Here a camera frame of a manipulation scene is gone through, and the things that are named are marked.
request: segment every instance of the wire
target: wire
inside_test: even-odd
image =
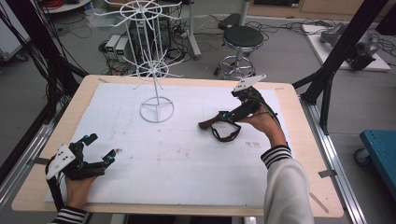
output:
[[[370,34],[370,37],[376,38],[378,40],[378,46],[380,49],[384,50],[386,53],[390,54],[391,56],[396,57],[396,45],[393,42],[380,37],[380,35],[378,34]]]
[[[218,34],[212,34],[212,33],[195,33],[195,35],[218,36],[218,35],[223,35],[223,33],[218,33]]]
[[[213,48],[213,49],[216,49],[216,50],[218,50],[218,51],[222,51],[222,52],[233,52],[233,50],[224,50],[224,49],[216,48],[216,47],[214,47],[213,45],[211,45],[210,43],[207,43],[207,42],[205,42],[205,41],[197,41],[197,43],[207,44],[209,47],[211,47],[211,48]]]
[[[320,29],[320,30],[315,31],[315,32],[307,32],[307,31],[305,31],[303,29],[303,25],[324,26],[327,29],[329,27],[333,27],[336,24],[335,24],[334,21],[329,20],[329,19],[323,19],[323,20],[319,20],[319,21],[314,21],[314,20],[307,19],[307,20],[304,20],[302,22],[298,22],[298,21],[297,22],[289,22],[289,23],[286,23],[286,24],[282,24],[280,26],[262,24],[262,23],[259,23],[257,21],[250,21],[250,22],[246,23],[246,26],[255,28],[256,30],[258,30],[258,31],[262,32],[264,35],[266,35],[267,38],[265,40],[269,39],[269,35],[267,33],[275,34],[281,29],[290,30],[290,31],[293,31],[293,32],[295,32],[297,34],[300,34],[300,35],[316,35],[316,34],[321,33],[324,30],[324,29]]]
[[[85,19],[85,17],[81,17],[81,19],[79,19],[78,21],[58,22],[58,23],[59,23],[59,24],[62,24],[62,25],[69,25],[69,24],[78,23],[79,21],[83,21],[84,19]]]
[[[199,31],[205,24],[207,24],[208,22],[213,22],[213,21],[206,21],[204,22],[198,29],[194,30],[194,32]]]
[[[217,17],[210,15],[210,14],[209,14],[209,16],[212,17],[213,19],[215,19],[216,21],[221,22],[221,20],[219,20]]]
[[[110,76],[123,76],[127,75],[129,70],[133,68],[133,66],[129,63],[125,65],[118,64],[115,60],[111,60],[106,56],[106,44],[108,40],[103,41],[98,46],[98,50],[103,53],[104,57],[106,58],[106,66],[107,68],[102,70],[102,75],[110,75]]]
[[[77,68],[74,65],[71,66],[67,61],[65,53],[68,53],[68,51],[60,42],[59,36],[56,35],[54,24],[42,16],[43,14],[40,12],[42,7],[38,6],[37,1],[33,1],[33,3],[30,1],[13,1],[8,5],[32,38],[31,43],[28,43],[18,33],[3,11],[0,11],[1,20],[20,41],[22,49],[28,52],[40,75],[47,80],[46,97],[49,102],[49,109],[46,122],[48,122],[55,116],[56,105],[59,103],[62,108],[65,108],[77,90],[78,83],[72,74],[72,70],[76,72]],[[49,4],[43,7],[48,10],[48,6],[53,7]],[[62,53],[51,40],[49,32],[55,34]]]
[[[45,13],[43,8],[38,7],[38,6],[36,6],[36,8],[40,8],[41,10],[43,10],[43,13]],[[64,46],[64,44],[61,42],[61,39],[59,38],[57,29],[55,28],[55,24],[53,23],[53,21],[48,20],[47,18],[43,18],[43,17],[41,16],[41,13],[40,13],[40,12],[38,12],[37,15],[39,16],[39,18],[40,18],[42,21],[44,21],[43,23],[47,26],[47,28],[49,29],[50,33],[56,38],[56,40],[57,40],[59,46],[61,47],[61,51],[62,51],[62,53],[63,53],[64,58],[67,60],[67,55],[68,55],[68,56],[73,60],[73,62],[75,62],[75,64],[76,64],[85,74],[89,74],[89,73],[88,73],[88,72],[76,61],[76,59],[70,54],[70,52],[66,49],[66,47]]]

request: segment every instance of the white paper sheet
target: white paper sheet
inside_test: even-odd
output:
[[[84,148],[88,162],[101,161],[112,148],[121,149],[106,174],[95,180],[91,203],[262,206],[267,170],[260,155],[270,147],[264,133],[242,124],[236,139],[221,143],[210,128],[198,127],[220,110],[240,105],[231,95],[233,89],[164,86],[160,95],[173,101],[175,114],[150,123],[140,117],[139,108],[155,96],[154,87],[135,87],[99,85],[73,136],[76,142],[86,134],[98,135]],[[275,91],[260,92],[278,113],[288,138]],[[50,194],[46,201],[51,201]]]

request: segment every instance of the stool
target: stool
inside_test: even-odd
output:
[[[224,45],[237,50],[236,55],[224,58],[215,70],[215,75],[226,77],[254,77],[253,63],[243,53],[251,53],[262,46],[264,38],[258,30],[247,26],[233,26],[224,31]]]

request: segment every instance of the wooden table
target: wooden table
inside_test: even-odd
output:
[[[100,83],[140,83],[137,77],[88,76],[82,81],[69,107],[64,112],[57,127],[44,147],[40,158],[49,159],[61,144],[69,143],[78,123],[88,107],[96,87]],[[229,87],[236,81],[204,80],[186,78],[165,78],[163,86],[183,87]],[[257,89],[274,90],[282,115],[288,125],[289,137],[296,158],[303,165],[310,180],[310,202],[315,217],[340,217],[344,214],[337,193],[329,177],[321,178],[319,172],[327,168],[320,155],[318,145],[309,127],[304,111],[294,88],[285,83],[260,82]],[[45,203],[49,191],[45,181],[44,165],[35,164],[23,183],[12,208],[18,211],[54,211],[53,203]],[[89,203],[89,212],[122,214],[173,214],[250,217],[262,216],[262,206],[221,206],[221,205],[163,205],[163,204],[116,204]]]

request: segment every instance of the hand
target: hand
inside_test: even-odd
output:
[[[274,118],[268,113],[267,109],[263,106],[257,112],[247,118],[241,119],[239,122],[249,123],[258,131],[265,133],[271,143],[271,147],[286,146],[286,138],[283,131],[276,124]]]
[[[67,187],[67,205],[83,209],[88,201],[88,193],[90,192],[91,184],[97,176],[82,179],[72,180],[68,177],[65,178]]]

